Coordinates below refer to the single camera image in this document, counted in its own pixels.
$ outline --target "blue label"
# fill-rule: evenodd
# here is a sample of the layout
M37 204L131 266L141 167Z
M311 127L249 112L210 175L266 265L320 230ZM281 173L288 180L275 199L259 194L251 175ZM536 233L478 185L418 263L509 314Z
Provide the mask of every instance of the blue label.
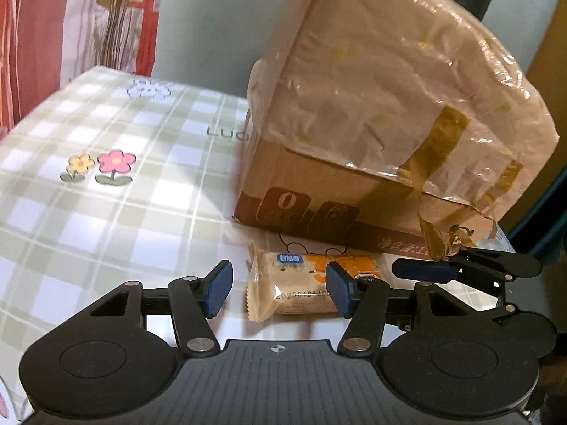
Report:
M278 254L280 264L302 264L303 257L297 254Z

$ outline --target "crosshair logo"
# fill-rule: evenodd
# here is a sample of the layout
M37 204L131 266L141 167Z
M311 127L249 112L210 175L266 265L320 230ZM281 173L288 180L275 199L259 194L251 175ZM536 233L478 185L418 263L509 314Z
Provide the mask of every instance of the crosshair logo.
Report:
M287 350L286 347L284 347L283 345L272 345L269 350L272 350L274 353L282 353L282 351Z

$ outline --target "brown packing tape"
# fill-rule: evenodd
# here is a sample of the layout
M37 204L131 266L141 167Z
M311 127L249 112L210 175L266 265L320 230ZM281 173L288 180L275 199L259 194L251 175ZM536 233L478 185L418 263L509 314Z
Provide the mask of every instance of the brown packing tape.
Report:
M523 168L524 165L518 160L512 160L503 173L500 174L494 186L485 192L480 201L474 202L472 204L473 207L479 212L490 208L498 198L510 191Z
M452 231L452 233L455 234L455 237L453 239L453 242L455 241L455 239L459 239L459 242L461 244L461 246L466 246L467 248L475 248L476 244L472 241L472 239L470 238L470 236L463 230L456 228Z
M415 182L415 177L418 176L422 184L417 188L421 191L425 181L445 163L455 149L469 121L461 112L446 105L433 123L428 136L400 167L398 174L402 173L403 177L411 171L412 182Z
M459 209L446 216L440 222L436 223L441 230L449 231L455 225L464 225L471 219L473 213L475 212L476 211L472 207L462 204Z
M469 121L458 110L450 105L445 106L433 123L428 136L402 165L398 174L402 177L409 175L416 196L422 197L425 181L447 160L467 129ZM457 234L448 228L441 230L424 219L419 207L417 215L430 257L435 261L441 260L449 254L458 238Z
M514 182L521 173L524 165L518 160L512 160L512 162L506 167L500 177L494 184L492 188L489 188L486 193L481 197L480 202L472 203L473 207L477 209L480 213L483 211L488 211L483 216L492 221L492 227L488 235L488 239L496 238L496 233L498 230L498 224L494 216L494 204L502 195L508 193L514 185Z

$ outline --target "flower sticker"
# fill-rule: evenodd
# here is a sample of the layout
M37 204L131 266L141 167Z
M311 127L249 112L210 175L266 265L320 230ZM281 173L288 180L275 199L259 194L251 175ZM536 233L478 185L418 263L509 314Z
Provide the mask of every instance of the flower sticker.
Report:
M94 160L88 154L80 156L74 155L69 159L67 172L59 174L59 178L63 182L80 182L84 180L84 176L89 172L89 168L95 165Z
M100 154L97 158L100 163L99 170L101 173L110 173L110 176L97 174L95 180L102 185L126 185L132 182L132 177L121 176L116 174L129 173L131 165L136 162L136 156L133 153L124 153L122 150L110 150L109 153Z
M132 86L127 89L126 93L132 98L149 97L163 100L171 96L171 90L168 87L171 84L162 81L151 81L147 78L134 78Z

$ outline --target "wrapped biscuit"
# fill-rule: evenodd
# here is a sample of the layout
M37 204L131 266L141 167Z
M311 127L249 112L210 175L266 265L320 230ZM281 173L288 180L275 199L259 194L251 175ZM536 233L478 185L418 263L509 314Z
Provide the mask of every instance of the wrapped biscuit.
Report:
M338 262L352 277L382 279L372 257L348 255L271 253L249 247L252 268L246 286L248 317L260 322L274 313L333 313L327 294L325 270Z

